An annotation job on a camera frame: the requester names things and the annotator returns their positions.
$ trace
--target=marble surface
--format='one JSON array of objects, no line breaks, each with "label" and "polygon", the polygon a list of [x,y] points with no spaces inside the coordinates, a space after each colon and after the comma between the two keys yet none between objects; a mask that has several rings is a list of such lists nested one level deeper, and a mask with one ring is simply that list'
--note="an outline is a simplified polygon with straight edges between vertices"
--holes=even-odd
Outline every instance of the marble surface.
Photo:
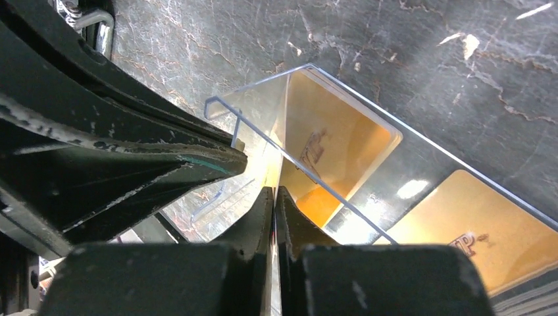
[{"label": "marble surface", "polygon": [[185,111],[311,62],[558,220],[558,7],[547,1],[114,7],[114,63]]}]

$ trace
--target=marble veining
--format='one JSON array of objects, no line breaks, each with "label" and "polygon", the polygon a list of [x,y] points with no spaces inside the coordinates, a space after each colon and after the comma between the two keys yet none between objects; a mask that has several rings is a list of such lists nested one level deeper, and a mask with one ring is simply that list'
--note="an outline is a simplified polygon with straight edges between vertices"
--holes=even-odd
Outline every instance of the marble veining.
[{"label": "marble veining", "polygon": [[207,97],[311,62],[558,220],[558,7],[549,1],[114,6],[113,61],[185,111],[201,117]]}]

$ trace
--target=gold card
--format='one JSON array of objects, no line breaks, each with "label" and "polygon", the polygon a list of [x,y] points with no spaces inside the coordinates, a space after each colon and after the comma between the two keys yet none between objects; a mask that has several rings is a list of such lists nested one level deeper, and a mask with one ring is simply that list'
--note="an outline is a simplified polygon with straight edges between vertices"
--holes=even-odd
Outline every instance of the gold card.
[{"label": "gold card", "polygon": [[[287,152],[345,199],[402,139],[393,126],[310,70],[292,74],[286,104]],[[280,185],[318,227],[341,209],[336,198],[289,161],[284,161]]]},{"label": "gold card", "polygon": [[[400,244],[449,244],[476,265],[493,296],[558,267],[558,232],[458,170],[397,222]],[[384,244],[383,238],[376,244]]]}]

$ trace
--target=metal pipe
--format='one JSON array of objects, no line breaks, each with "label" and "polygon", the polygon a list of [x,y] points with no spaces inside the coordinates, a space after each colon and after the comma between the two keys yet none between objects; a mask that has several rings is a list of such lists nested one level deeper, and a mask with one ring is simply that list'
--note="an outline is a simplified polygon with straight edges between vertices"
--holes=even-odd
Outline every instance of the metal pipe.
[{"label": "metal pipe", "polygon": [[99,31],[97,32],[95,50],[110,60],[113,52],[114,34],[114,18],[112,15],[107,11],[94,9],[77,18],[73,27],[77,31],[97,23],[99,23]]}]

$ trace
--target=clear acrylic stand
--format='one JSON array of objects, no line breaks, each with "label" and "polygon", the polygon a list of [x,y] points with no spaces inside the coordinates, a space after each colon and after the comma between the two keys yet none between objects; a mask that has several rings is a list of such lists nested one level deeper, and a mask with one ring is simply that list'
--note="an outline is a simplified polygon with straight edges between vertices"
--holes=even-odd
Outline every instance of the clear acrylic stand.
[{"label": "clear acrylic stand", "polygon": [[205,118],[234,135],[248,166],[172,212],[200,240],[239,219],[263,186],[285,185],[342,244],[463,250],[498,302],[556,272],[558,223],[314,65],[209,98]]}]

